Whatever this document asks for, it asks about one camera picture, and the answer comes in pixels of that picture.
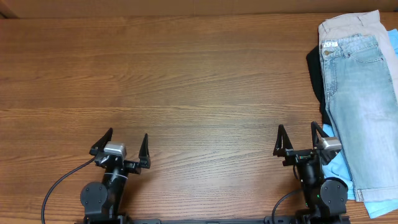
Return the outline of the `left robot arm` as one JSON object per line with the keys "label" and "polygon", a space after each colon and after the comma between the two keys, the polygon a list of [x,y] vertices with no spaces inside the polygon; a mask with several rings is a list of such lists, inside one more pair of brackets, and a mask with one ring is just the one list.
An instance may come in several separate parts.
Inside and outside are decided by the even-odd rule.
{"label": "left robot arm", "polygon": [[104,175],[102,181],[90,182],[81,191],[80,200],[85,209],[84,223],[133,222],[129,215],[121,213],[119,208],[128,175],[139,175],[142,169],[150,168],[148,135],[144,135],[137,162],[126,159],[125,145],[112,141],[112,135],[113,129],[109,128],[89,151],[94,157],[95,165],[104,169]]}

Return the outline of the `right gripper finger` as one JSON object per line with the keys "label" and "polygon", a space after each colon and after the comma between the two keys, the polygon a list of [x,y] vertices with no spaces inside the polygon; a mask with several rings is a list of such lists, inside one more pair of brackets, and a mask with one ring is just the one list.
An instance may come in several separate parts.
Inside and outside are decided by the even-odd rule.
{"label": "right gripper finger", "polygon": [[274,156],[288,156],[293,151],[292,143],[287,135],[283,124],[278,126],[277,140],[273,151]]}
{"label": "right gripper finger", "polygon": [[311,122],[312,144],[314,148],[326,148],[329,135],[325,133],[316,121]]}

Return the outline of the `beige shorts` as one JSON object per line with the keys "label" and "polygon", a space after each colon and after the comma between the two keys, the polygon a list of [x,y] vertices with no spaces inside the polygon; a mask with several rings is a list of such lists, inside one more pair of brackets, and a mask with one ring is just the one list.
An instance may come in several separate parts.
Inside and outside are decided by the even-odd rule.
{"label": "beige shorts", "polygon": [[395,93],[397,93],[397,29],[387,31],[379,10],[349,13],[326,19],[318,26],[319,43],[355,34],[374,35],[387,60]]}

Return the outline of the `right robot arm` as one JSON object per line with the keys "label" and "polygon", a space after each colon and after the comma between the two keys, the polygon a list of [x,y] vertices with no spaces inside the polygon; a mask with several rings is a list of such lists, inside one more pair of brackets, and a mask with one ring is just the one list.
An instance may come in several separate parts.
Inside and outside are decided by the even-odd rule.
{"label": "right robot arm", "polygon": [[346,213],[348,186],[337,177],[325,177],[322,167],[328,165],[342,150],[336,137],[324,132],[317,122],[311,123],[312,148],[296,151],[282,124],[278,126],[273,155],[283,157],[283,166],[292,166],[301,188],[283,196],[275,205],[271,222],[278,223],[275,212],[287,198],[303,193],[306,208],[288,218],[289,223],[349,223]]}

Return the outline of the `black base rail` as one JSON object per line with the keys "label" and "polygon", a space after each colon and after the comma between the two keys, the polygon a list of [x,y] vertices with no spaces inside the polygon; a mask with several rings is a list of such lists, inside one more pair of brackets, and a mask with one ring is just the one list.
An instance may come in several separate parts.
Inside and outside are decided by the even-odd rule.
{"label": "black base rail", "polygon": [[293,216],[276,216],[274,222],[271,216],[262,219],[221,219],[221,220],[166,220],[159,219],[141,219],[133,220],[129,217],[122,220],[103,221],[97,223],[114,223],[114,224],[294,224],[302,223],[297,221]]}

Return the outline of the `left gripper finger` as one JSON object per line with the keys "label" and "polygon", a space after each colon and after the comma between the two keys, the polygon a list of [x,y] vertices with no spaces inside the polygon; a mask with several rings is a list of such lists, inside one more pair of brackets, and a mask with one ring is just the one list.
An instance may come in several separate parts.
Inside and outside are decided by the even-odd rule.
{"label": "left gripper finger", "polygon": [[89,154],[96,156],[99,152],[103,152],[106,144],[111,141],[113,129],[109,128],[107,132],[90,148]]}
{"label": "left gripper finger", "polygon": [[149,142],[149,136],[147,133],[145,133],[139,151],[139,165],[141,168],[144,169],[149,169],[151,165],[148,142]]}

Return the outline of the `black garment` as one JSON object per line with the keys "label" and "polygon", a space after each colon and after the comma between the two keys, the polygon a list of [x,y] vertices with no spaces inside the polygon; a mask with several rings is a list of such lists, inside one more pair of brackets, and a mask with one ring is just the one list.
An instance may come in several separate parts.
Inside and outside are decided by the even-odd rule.
{"label": "black garment", "polygon": [[325,92],[323,86],[323,77],[320,63],[319,46],[314,47],[306,56],[310,81],[313,92],[320,103],[320,113],[322,123],[331,126],[329,115],[326,111]]}

